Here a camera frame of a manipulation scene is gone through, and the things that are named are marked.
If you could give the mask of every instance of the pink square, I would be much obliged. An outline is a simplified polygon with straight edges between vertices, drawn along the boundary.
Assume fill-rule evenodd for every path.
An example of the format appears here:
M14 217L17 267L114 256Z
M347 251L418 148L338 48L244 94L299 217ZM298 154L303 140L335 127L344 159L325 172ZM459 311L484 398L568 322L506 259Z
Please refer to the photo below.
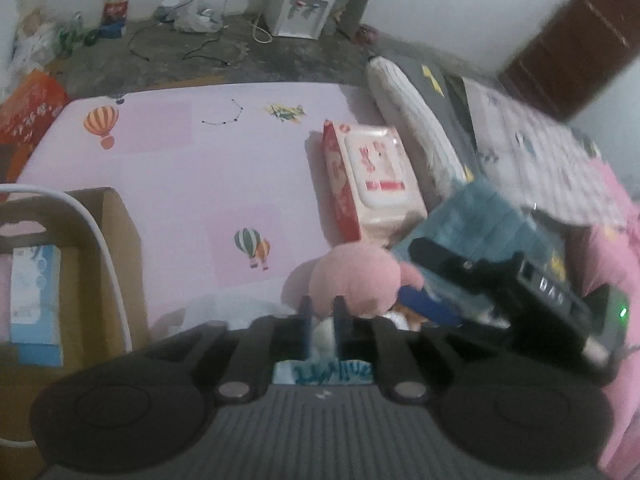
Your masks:
M292 270L276 206L222 212L205 220L213 268L221 287L263 282Z
M135 103L120 107L111 131L113 153L162 152L191 143L191 103Z

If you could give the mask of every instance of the stuffed toy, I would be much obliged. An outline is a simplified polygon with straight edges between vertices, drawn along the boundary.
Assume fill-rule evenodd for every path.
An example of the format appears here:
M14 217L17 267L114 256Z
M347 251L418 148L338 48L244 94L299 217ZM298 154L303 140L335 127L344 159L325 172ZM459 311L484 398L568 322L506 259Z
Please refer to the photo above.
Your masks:
M418 290L424 278L412 264L398 262L390 252L366 242L333 248L322 257L309 281L309 296L318 317L330 316L336 296L344 296L352 316L386 314L401 286Z

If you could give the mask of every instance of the green striped hot air balloon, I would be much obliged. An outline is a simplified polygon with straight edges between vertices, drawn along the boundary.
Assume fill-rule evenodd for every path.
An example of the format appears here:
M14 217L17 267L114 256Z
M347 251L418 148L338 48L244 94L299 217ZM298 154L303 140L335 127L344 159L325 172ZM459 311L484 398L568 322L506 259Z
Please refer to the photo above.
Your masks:
M234 236L236 247L249 257L249 266L252 269L255 269L258 266L258 263L255 261L255 251L261 240L262 237L258 231L255 229L248 229L246 227L244 229L240 229L236 233L236 236Z

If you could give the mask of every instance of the cardboard box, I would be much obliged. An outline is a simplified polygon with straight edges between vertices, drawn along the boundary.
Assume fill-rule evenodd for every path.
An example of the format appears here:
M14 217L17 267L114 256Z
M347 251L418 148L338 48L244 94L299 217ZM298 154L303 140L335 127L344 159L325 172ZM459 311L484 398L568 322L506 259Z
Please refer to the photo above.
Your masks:
M134 349L148 343L142 288L140 236L119 195L108 188L72 192L94 216L111 252ZM62 252L60 325L62 368L18 366L15 349L0 345L0 437L30 440L29 411L48 384L80 368L124 353L122 330L111 285L97 243L70 206L46 197L0 204L0 224L35 221L43 233L0 237L0 254L13 248L53 244ZM0 447L0 478L31 480L44 468L37 449Z

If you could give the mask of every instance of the pink blanket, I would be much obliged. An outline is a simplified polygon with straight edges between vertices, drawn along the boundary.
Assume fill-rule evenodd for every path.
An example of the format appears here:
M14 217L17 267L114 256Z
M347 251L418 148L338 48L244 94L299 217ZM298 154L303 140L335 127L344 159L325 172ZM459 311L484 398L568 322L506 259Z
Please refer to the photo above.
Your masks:
M608 164L601 160L591 163L602 174L627 225L622 231L594 226L576 232L568 240L567 252L583 295L612 283L629 296L626 342L637 345L640 344L640 208L631 201ZM613 434L600 458L600 467L613 480L623 480L640 462L640 431L628 431L640 408L640 352L622 363L617 378L605 388L605 393L615 416Z

